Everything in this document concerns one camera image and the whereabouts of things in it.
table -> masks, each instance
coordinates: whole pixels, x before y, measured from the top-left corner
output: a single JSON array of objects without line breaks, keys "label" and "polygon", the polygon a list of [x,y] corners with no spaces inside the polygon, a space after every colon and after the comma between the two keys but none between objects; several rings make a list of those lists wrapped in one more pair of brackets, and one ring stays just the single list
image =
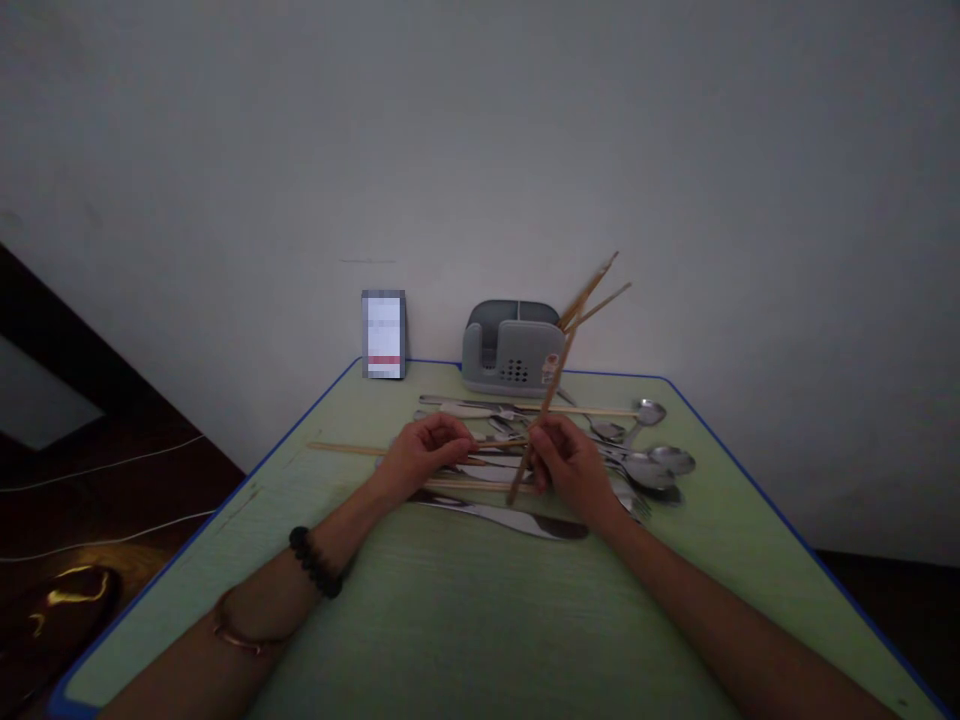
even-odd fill
[{"label": "table", "polygon": [[[653,505],[648,528],[903,717],[949,715],[665,378],[567,371],[585,404],[660,402],[635,447],[682,447],[697,470],[686,503]],[[474,397],[456,364],[410,361],[400,382],[348,367],[216,515],[64,676],[55,717],[89,718],[143,667],[373,469],[314,440],[386,447],[422,393]],[[483,421],[470,421],[476,429]],[[463,497],[503,504],[494,493]],[[521,509],[571,517],[551,496]],[[251,709],[253,718],[736,717],[723,690],[596,537],[532,538],[405,505],[361,550],[340,598],[314,613]]]}]

black bead bracelet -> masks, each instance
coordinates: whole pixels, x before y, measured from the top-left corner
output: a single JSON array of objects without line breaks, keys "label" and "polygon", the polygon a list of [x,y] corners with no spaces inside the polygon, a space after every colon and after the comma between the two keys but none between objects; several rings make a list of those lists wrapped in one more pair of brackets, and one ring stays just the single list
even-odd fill
[{"label": "black bead bracelet", "polygon": [[332,600],[340,594],[343,582],[329,571],[320,552],[310,546],[307,539],[309,534],[310,531],[302,526],[291,530],[290,549],[300,561],[300,567],[307,571],[310,581],[317,586],[317,590]]}]

phone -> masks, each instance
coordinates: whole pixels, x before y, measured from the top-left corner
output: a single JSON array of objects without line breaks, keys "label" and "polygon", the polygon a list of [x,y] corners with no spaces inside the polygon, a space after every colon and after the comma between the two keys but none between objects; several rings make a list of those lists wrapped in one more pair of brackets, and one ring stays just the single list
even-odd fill
[{"label": "phone", "polygon": [[407,298],[403,290],[363,291],[363,376],[407,374]]}]

blue table edge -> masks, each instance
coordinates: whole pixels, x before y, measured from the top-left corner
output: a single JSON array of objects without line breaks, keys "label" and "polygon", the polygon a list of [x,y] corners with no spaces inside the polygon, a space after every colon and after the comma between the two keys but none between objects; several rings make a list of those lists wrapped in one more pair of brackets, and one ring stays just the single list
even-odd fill
[{"label": "blue table edge", "polygon": [[[313,412],[314,408],[320,404],[320,401],[323,400],[330,393],[331,390],[333,390],[336,384],[340,382],[348,372],[350,372],[350,369],[354,365],[356,365],[357,361],[360,359],[361,358],[359,357],[355,358],[353,362],[351,362],[346,367],[346,369],[342,373],[340,373],[337,379],[334,380],[333,383],[331,383],[330,387],[328,387],[326,390],[323,391],[323,394],[319,398],[317,398],[317,401],[313,403],[313,405],[309,407],[309,409],[300,417],[300,419],[297,420],[296,424],[293,427],[291,427],[282,438],[280,438],[280,441],[273,446],[273,449],[270,450],[270,452],[268,452],[259,463],[257,463],[257,466],[250,472],[249,475],[247,475],[246,478],[244,478],[243,482],[240,483],[232,493],[230,493],[230,496],[223,501],[220,507],[217,508],[217,511],[213,515],[207,518],[206,522],[204,522],[203,525],[201,525],[197,529],[197,531],[190,537],[190,539],[184,544],[184,546],[177,551],[176,555],[174,555],[170,559],[170,562],[168,562],[163,567],[163,569],[160,572],[158,572],[149,583],[147,583],[147,585],[143,588],[143,590],[141,590],[137,594],[137,596],[130,602],[130,604],[123,609],[123,612],[121,612],[116,618],[114,618],[113,622],[110,623],[110,625],[106,628],[106,630],[104,630],[100,634],[100,636],[93,642],[93,644],[90,647],[88,647],[86,651],[84,651],[83,655],[81,655],[76,660],[76,662],[73,663],[73,665],[70,667],[67,673],[62,678],[60,678],[60,681],[57,683],[56,687],[54,688],[53,694],[50,696],[50,702],[47,704],[47,713],[52,718],[71,718],[71,719],[77,718],[82,720],[92,720],[93,718],[96,717],[97,713],[101,710],[101,708],[97,708],[97,707],[94,707],[93,705],[87,705],[86,703],[77,702],[75,700],[70,700],[69,698],[67,698],[66,696],[67,685],[69,685],[70,680],[73,679],[74,673],[76,673],[77,670],[80,669],[80,667],[82,667],[83,664],[87,661],[87,659],[94,652],[96,652],[97,648],[100,647],[100,644],[110,635],[110,633],[113,632],[114,628],[116,628],[121,622],[123,622],[123,619],[127,616],[127,613],[129,613],[134,608],[134,606],[136,606],[136,604],[140,602],[141,598],[143,598],[148,592],[150,592],[150,590],[157,583],[157,581],[163,577],[164,573],[166,573],[167,570],[173,567],[174,563],[176,563],[176,561],[180,558],[180,556],[183,555],[183,553],[187,550],[187,548],[190,547],[190,545],[192,545],[193,542],[198,537],[200,537],[200,535],[203,534],[203,531],[207,529],[207,526],[210,523],[212,523],[213,520],[218,515],[220,515],[223,509],[230,503],[231,500],[233,500],[234,496],[238,492],[240,492],[248,482],[250,482],[250,479],[257,474],[257,471],[260,470],[263,464],[267,460],[269,460],[271,456],[277,451],[277,448],[283,445],[286,439],[290,437],[291,433],[293,433],[294,430],[300,427],[300,423],[302,423],[306,419],[306,417]],[[435,365],[453,365],[459,370],[463,369],[460,363],[451,362],[449,360],[419,360],[416,358],[410,358],[407,360],[407,362],[433,363]],[[673,391],[680,396],[680,399],[683,400],[684,403],[686,403],[687,407],[690,408],[690,411],[694,414],[694,416],[696,416],[697,420],[699,420],[700,423],[707,429],[707,432],[709,432],[710,435],[713,437],[713,439],[717,441],[717,443],[720,445],[721,448],[723,448],[723,451],[727,453],[728,456],[730,456],[730,459],[733,460],[734,464],[737,466],[740,472],[742,472],[744,476],[747,478],[747,480],[749,480],[750,483],[753,485],[753,487],[756,488],[757,492],[760,493],[760,496],[764,500],[766,500],[767,504],[770,506],[770,509],[777,514],[777,517],[780,518],[780,521],[787,526],[787,528],[790,530],[791,533],[793,533],[793,536],[797,539],[797,542],[800,543],[801,547],[803,547],[803,549],[807,551],[807,553],[810,555],[811,558],[813,558],[814,562],[817,563],[817,565],[824,572],[824,574],[828,578],[830,578],[830,581],[843,594],[843,596],[847,599],[847,602],[850,603],[853,609],[857,611],[857,614],[859,614],[860,617],[863,618],[863,621],[867,624],[867,626],[871,630],[873,630],[874,634],[878,638],[880,638],[880,641],[884,644],[884,646],[887,648],[890,654],[893,655],[893,657],[896,658],[896,660],[903,666],[904,670],[907,671],[907,673],[910,675],[913,681],[917,683],[917,685],[920,687],[921,690],[923,690],[924,693],[926,693],[930,701],[933,702],[933,704],[937,706],[937,709],[940,710],[940,712],[942,712],[946,717],[954,718],[954,720],[956,720],[956,716],[954,716],[953,713],[950,712],[950,710],[943,703],[943,701],[939,697],[937,697],[937,695],[933,692],[933,690],[930,689],[930,687],[927,685],[924,679],[920,677],[920,674],[914,669],[914,667],[909,663],[909,661],[905,657],[903,657],[903,655],[900,654],[900,651],[897,649],[897,647],[890,641],[890,639],[886,635],[883,634],[883,632],[881,632],[880,628],[877,627],[876,623],[874,623],[873,620],[870,618],[870,616],[864,612],[863,608],[861,608],[860,605],[857,603],[857,601],[853,599],[853,596],[850,595],[849,592],[847,592],[847,589],[840,583],[839,580],[837,580],[834,574],[830,571],[830,568],[828,568],[823,563],[823,561],[817,556],[817,554],[813,551],[813,549],[807,544],[807,541],[804,540],[803,537],[800,535],[800,533],[797,532],[796,528],[793,527],[793,524],[789,520],[787,520],[787,518],[784,516],[782,512],[780,512],[780,508],[778,508],[773,503],[773,500],[771,500],[770,497],[763,491],[763,488],[761,488],[760,485],[757,484],[757,481],[753,479],[753,476],[749,472],[747,472],[747,469],[740,464],[740,461],[737,460],[737,458],[734,456],[732,452],[730,452],[730,449],[726,445],[724,445],[723,441],[719,437],[717,437],[717,434],[713,431],[713,428],[711,428],[707,424],[707,421],[700,416],[700,413],[696,411],[693,405],[690,404],[690,401],[688,401],[687,398],[684,396],[684,394],[680,392],[680,388],[674,385],[669,378],[665,378],[662,375],[636,375],[633,373],[599,372],[599,371],[592,371],[592,370],[564,370],[564,372],[573,373],[577,375],[612,375],[614,377],[636,377],[636,378],[648,378],[651,380],[662,380],[663,382],[667,383],[667,385],[669,385],[671,388],[673,388]]]}]

utensil holder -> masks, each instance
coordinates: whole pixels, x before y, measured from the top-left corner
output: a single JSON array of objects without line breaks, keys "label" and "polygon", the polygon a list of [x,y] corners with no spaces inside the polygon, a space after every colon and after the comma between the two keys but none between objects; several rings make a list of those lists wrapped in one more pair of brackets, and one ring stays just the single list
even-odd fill
[{"label": "utensil holder", "polygon": [[543,303],[480,303],[463,332],[463,384],[490,395],[543,397],[565,342],[559,320]]}]

